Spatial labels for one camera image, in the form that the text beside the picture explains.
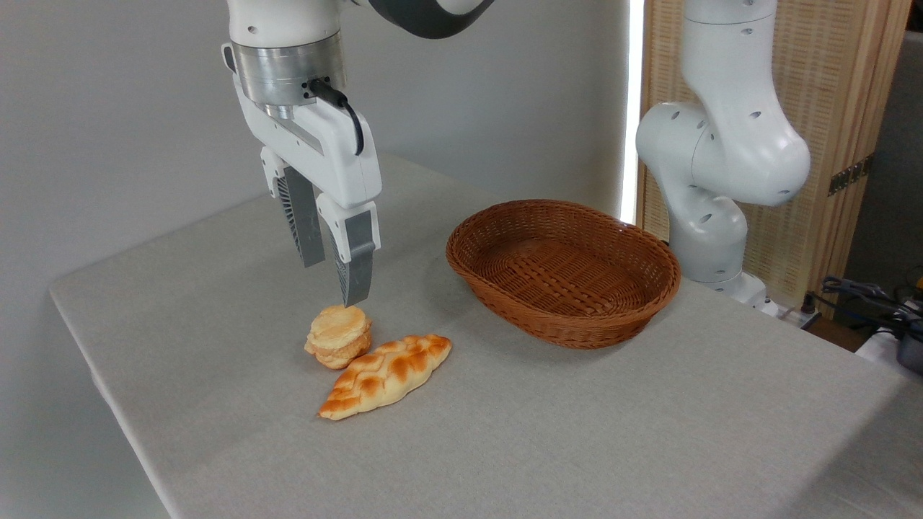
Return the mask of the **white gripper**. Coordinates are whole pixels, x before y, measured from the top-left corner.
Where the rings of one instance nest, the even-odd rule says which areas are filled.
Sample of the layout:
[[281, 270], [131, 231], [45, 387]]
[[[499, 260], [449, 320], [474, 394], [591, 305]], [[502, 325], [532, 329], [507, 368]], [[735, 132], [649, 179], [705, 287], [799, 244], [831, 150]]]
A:
[[[283, 207], [306, 268], [325, 260], [319, 215], [327, 226], [346, 308], [366, 300], [374, 252], [381, 247], [378, 208], [382, 191], [378, 154], [366, 119], [357, 118], [365, 146], [357, 154], [355, 122], [332, 103], [315, 99], [278, 119], [234, 88], [245, 121], [265, 147], [260, 152], [268, 190]], [[314, 198], [314, 186], [322, 194]]]

